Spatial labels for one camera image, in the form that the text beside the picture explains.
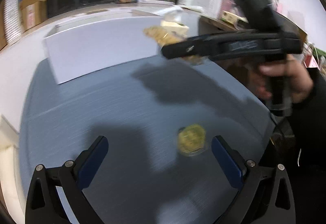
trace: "hand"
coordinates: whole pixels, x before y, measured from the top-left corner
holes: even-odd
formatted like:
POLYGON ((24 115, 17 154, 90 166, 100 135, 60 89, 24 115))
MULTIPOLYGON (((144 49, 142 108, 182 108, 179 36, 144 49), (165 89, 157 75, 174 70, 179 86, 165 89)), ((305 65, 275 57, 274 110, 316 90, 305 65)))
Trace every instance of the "hand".
POLYGON ((292 55, 287 56, 287 64, 270 62, 259 65, 258 70, 249 70, 248 89, 258 98, 268 100, 272 94, 266 89, 266 78, 275 76, 290 77, 293 103, 300 103, 308 97, 314 84, 307 69, 292 55))

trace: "blue table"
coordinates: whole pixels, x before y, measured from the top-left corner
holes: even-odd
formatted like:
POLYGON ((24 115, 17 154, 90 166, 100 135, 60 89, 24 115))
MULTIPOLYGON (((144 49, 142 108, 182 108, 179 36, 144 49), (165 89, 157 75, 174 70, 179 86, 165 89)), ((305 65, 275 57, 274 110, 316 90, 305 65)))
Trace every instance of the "blue table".
POLYGON ((109 151, 84 194, 104 223, 211 224, 237 190, 209 148, 195 157, 178 153, 177 132, 193 123, 206 129, 208 144, 222 135, 245 159, 256 161, 273 130, 261 102, 209 60, 191 67, 155 56, 61 85, 43 60, 22 115, 24 192, 36 165, 61 166, 103 135, 109 151))

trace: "white cardboard box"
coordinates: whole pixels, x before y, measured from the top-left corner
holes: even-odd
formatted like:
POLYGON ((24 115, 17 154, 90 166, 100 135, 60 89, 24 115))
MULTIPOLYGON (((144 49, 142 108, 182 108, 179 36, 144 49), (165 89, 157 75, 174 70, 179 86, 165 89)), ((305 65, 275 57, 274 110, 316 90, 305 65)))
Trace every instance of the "white cardboard box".
POLYGON ((44 39, 53 75, 58 84, 85 74, 155 56, 157 43, 143 30, 160 25, 163 18, 125 9, 85 15, 58 24, 44 39))

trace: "finger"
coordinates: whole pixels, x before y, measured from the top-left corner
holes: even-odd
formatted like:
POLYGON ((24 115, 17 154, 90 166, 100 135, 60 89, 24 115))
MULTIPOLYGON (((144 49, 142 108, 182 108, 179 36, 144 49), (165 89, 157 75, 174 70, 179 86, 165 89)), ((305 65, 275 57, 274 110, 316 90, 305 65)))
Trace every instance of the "finger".
POLYGON ((296 61, 288 60, 285 63, 275 62, 273 64, 264 64, 259 66, 262 74, 270 77, 275 76, 293 76, 296 73, 296 61))
POLYGON ((270 92, 263 91, 263 92, 258 92, 256 96, 260 99, 268 100, 272 97, 272 94, 270 92))

